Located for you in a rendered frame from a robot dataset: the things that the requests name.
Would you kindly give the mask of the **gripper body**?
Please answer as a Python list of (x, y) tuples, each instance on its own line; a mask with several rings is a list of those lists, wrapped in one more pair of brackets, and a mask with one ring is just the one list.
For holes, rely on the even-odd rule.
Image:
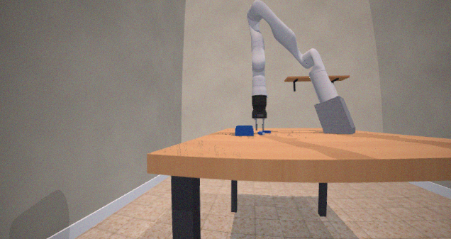
[(252, 118), (267, 118), (266, 105), (267, 105), (267, 90), (266, 86), (253, 86), (252, 87)]

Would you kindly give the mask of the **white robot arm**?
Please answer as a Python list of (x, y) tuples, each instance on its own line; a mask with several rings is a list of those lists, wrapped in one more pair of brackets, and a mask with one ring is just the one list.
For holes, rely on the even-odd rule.
[[(268, 22), (274, 38), (283, 45), (306, 69), (311, 69), (309, 77), (316, 91), (319, 102), (338, 96), (333, 83), (325, 70), (321, 56), (316, 49), (301, 54), (294, 32), (287, 27), (272, 10), (260, 0), (255, 0), (247, 11), (252, 48), (252, 86), (266, 86), (265, 80), (265, 42), (260, 32), (260, 20)], [(261, 75), (261, 76), (257, 76)]]

